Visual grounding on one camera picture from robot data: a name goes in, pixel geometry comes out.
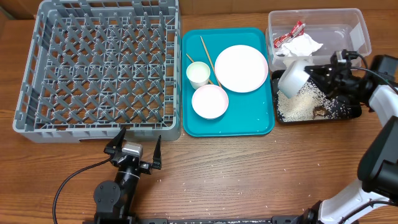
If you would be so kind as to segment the red snack wrapper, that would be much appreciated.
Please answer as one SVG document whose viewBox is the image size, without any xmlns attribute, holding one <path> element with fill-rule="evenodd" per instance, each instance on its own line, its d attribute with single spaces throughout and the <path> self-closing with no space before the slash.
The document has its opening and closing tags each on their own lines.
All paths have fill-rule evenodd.
<svg viewBox="0 0 398 224">
<path fill-rule="evenodd" d="M 275 48 L 281 47 L 284 43 L 289 42 L 291 39 L 296 38 L 297 36 L 303 35 L 304 28 L 306 24 L 298 21 L 296 25 L 293 26 L 292 30 L 289 33 L 286 33 L 273 41 L 273 46 Z"/>
</svg>

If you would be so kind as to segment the pink bowl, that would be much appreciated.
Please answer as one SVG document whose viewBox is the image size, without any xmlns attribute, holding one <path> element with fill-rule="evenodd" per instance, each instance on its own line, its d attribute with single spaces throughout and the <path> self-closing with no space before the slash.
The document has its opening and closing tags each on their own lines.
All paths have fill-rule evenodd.
<svg viewBox="0 0 398 224">
<path fill-rule="evenodd" d="M 194 112 L 205 119 L 216 119 L 222 116 L 229 106 L 227 93 L 219 86 L 204 85 L 192 96 Z"/>
</svg>

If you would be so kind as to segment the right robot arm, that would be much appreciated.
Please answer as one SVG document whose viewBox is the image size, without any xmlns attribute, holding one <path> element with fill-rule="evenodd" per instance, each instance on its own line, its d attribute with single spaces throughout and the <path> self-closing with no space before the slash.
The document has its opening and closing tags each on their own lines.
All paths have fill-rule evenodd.
<svg viewBox="0 0 398 224">
<path fill-rule="evenodd" d="M 377 114 L 381 132 L 361 158 L 357 178 L 340 193 L 293 219 L 293 223 L 356 223 L 371 211 L 397 206 L 397 58 L 377 55 L 364 77 L 352 74 L 352 58 L 343 50 L 328 65 L 308 65 L 304 71 L 327 96 L 342 95 Z"/>
</svg>

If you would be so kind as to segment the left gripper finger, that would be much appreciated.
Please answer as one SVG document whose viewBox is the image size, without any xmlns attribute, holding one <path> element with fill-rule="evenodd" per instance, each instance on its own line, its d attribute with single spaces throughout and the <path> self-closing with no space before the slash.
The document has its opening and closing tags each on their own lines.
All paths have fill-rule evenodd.
<svg viewBox="0 0 398 224">
<path fill-rule="evenodd" d="M 122 128 L 120 132 L 112 139 L 104 148 L 104 153 L 108 155 L 115 155 L 118 151 L 121 151 L 124 137 L 126 134 L 126 128 Z"/>
<path fill-rule="evenodd" d="M 152 159 L 153 159 L 152 168 L 161 170 L 162 168 L 161 136 L 158 137 Z"/>
</svg>

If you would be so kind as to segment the white rice pile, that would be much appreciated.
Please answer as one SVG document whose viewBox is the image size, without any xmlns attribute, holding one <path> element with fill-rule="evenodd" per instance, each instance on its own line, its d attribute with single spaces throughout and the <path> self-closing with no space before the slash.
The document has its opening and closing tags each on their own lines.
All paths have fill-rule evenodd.
<svg viewBox="0 0 398 224">
<path fill-rule="evenodd" d="M 287 98 L 280 90 L 277 91 L 276 97 L 277 114 L 284 123 L 348 118 L 352 112 L 352 108 L 336 98 L 328 99 L 312 82 L 306 82 L 292 98 Z M 313 119 L 313 109 L 317 106 L 326 108 L 328 114 Z"/>
</svg>

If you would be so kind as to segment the grey bowl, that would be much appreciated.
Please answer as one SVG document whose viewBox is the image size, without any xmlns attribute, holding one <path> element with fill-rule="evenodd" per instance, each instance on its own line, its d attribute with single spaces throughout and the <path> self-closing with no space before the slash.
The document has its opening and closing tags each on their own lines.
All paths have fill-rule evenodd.
<svg viewBox="0 0 398 224">
<path fill-rule="evenodd" d="M 313 64 L 305 60 L 292 62 L 278 82 L 278 89 L 287 97 L 294 97 L 309 79 L 310 75 L 305 71 L 305 67 Z"/>
</svg>

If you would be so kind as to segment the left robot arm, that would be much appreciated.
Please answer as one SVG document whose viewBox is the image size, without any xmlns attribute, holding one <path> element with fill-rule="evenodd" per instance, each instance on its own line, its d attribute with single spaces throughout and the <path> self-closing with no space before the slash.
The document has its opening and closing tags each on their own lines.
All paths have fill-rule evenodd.
<svg viewBox="0 0 398 224">
<path fill-rule="evenodd" d="M 110 163 L 118 171 L 114 180 L 107 180 L 95 188 L 95 223 L 135 223 L 136 215 L 131 205 L 141 174 L 151 175 L 154 169 L 162 168 L 161 138 L 158 138 L 151 162 L 142 160 L 143 145 L 123 142 L 126 129 L 122 129 L 104 148 L 110 155 Z"/>
</svg>

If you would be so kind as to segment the brown food scrap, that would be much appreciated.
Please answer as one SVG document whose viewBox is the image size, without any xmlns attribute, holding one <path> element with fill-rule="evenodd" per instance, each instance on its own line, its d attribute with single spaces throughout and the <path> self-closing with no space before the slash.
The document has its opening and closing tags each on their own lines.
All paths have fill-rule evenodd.
<svg viewBox="0 0 398 224">
<path fill-rule="evenodd" d="M 328 114 L 328 110 L 322 106 L 317 106 L 313 109 L 313 119 L 325 117 Z"/>
</svg>

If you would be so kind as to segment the white napkin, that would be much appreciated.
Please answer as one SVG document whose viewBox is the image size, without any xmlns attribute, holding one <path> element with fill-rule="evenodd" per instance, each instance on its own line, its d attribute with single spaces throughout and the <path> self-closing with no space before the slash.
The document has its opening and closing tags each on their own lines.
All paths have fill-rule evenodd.
<svg viewBox="0 0 398 224">
<path fill-rule="evenodd" d="M 307 57 L 322 47 L 323 44 L 314 41 L 308 34 L 304 33 L 282 44 L 276 51 L 276 55 L 280 57 Z"/>
</svg>

